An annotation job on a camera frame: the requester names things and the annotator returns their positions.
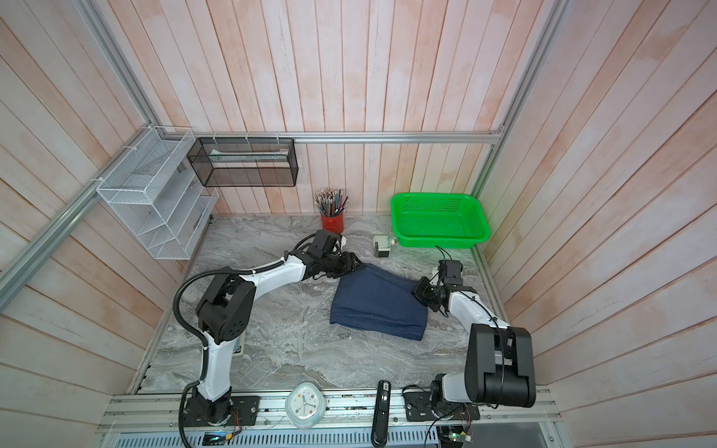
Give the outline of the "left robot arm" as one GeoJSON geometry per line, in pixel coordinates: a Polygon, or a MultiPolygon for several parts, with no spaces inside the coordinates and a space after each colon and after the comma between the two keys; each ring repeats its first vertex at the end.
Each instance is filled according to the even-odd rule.
{"type": "Polygon", "coordinates": [[[344,245],[345,237],[340,233],[318,230],[278,261],[250,269],[208,270],[179,287],[172,303],[174,317],[202,345],[199,379],[184,387],[179,401],[177,429],[183,446],[190,446],[186,425],[199,422],[223,426],[233,417],[232,357],[255,300],[289,284],[323,277],[336,279],[363,269],[364,263],[355,253],[345,251],[344,245]],[[212,281],[195,308],[198,324],[193,326],[183,317],[180,302],[192,284],[206,277],[212,281]]]}

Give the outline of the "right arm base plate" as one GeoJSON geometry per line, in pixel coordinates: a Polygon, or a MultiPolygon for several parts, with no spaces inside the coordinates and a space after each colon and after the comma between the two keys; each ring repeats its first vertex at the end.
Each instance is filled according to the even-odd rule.
{"type": "Polygon", "coordinates": [[[444,421],[474,422],[480,410],[472,403],[432,401],[431,392],[423,388],[407,388],[401,392],[406,418],[410,422],[444,421]]]}

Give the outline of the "dark blue denim trousers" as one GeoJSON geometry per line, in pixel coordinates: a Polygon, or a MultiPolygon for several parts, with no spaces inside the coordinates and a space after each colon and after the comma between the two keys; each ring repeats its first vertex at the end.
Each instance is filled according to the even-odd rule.
{"type": "Polygon", "coordinates": [[[330,308],[330,323],[420,341],[429,312],[413,295],[417,285],[416,280],[365,264],[340,279],[330,308]]]}

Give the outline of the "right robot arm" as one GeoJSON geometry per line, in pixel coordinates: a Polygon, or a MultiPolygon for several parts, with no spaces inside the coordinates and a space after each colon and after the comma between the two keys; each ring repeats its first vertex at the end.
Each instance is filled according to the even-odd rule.
{"type": "Polygon", "coordinates": [[[469,339],[461,373],[441,373],[431,382],[431,412],[443,418],[471,405],[532,407],[537,389],[530,332],[492,312],[464,284],[462,272],[460,261],[442,259],[413,290],[431,311],[457,319],[469,339]]]}

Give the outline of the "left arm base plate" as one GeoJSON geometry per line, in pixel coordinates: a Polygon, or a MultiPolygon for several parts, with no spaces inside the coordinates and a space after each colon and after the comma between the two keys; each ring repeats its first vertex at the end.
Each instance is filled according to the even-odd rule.
{"type": "Polygon", "coordinates": [[[185,427],[223,427],[256,424],[259,396],[225,396],[211,402],[201,395],[187,399],[182,423],[185,427]]]}

